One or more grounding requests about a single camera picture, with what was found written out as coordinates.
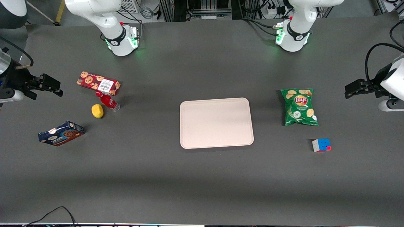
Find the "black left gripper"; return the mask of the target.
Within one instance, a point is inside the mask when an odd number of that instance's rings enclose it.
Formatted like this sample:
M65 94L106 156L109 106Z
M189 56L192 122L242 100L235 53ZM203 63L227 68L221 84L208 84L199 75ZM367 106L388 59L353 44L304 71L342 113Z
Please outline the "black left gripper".
M374 92L376 98L383 96L391 97L390 93L381 86L381 82L386 78L388 72L390 71L392 64L388 64L382 69L378 70L373 79L369 78L368 64L365 64L365 77L364 79L357 79L345 86L345 98L349 99L355 95L367 94L367 89L369 92Z

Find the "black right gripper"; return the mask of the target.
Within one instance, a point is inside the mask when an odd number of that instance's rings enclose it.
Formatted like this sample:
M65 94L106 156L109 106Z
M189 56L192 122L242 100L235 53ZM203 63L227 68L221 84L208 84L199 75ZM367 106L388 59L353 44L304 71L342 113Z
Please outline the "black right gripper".
M32 90L39 90L52 92L53 94L62 97L63 90L60 90L60 82L53 77L43 73L40 75L40 85L39 87L39 77L32 76L27 68L16 69L17 66L21 64L12 61L10 66L6 70L6 89L14 89L21 91L26 97L30 99L36 99L37 94Z

